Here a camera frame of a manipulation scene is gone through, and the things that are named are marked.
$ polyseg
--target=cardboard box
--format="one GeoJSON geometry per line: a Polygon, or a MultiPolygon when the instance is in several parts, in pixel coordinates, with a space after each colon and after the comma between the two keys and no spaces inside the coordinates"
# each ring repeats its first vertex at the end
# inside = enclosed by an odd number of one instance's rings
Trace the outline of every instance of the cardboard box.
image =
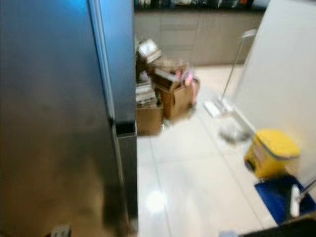
{"type": "Polygon", "coordinates": [[[138,135],[157,135],[161,131],[163,105],[137,107],[138,135]]]}
{"type": "Polygon", "coordinates": [[[162,74],[155,73],[152,79],[156,93],[161,96],[164,117],[175,121],[185,116],[192,107],[192,87],[181,85],[180,81],[164,77],[162,74]]]}

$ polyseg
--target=yellow mop bucket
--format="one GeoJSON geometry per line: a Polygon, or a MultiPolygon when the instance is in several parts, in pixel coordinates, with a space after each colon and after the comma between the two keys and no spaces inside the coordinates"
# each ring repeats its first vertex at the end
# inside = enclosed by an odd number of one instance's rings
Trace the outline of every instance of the yellow mop bucket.
{"type": "Polygon", "coordinates": [[[245,164],[259,179],[286,173],[285,165],[300,156],[300,149],[284,133],[263,129],[256,133],[245,164]]]}

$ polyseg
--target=white tile floor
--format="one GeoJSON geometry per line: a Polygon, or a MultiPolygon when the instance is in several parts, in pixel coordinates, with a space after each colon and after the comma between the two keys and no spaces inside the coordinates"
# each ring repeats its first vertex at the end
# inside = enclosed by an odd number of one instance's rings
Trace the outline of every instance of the white tile floor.
{"type": "MultiPolygon", "coordinates": [[[[243,164],[250,142],[227,144],[218,132],[235,120],[213,119],[202,106],[229,72],[228,66],[196,69],[201,90],[191,118],[138,138],[139,237],[217,237],[276,225],[243,164]]],[[[230,94],[241,72],[238,66],[230,94]]]]}

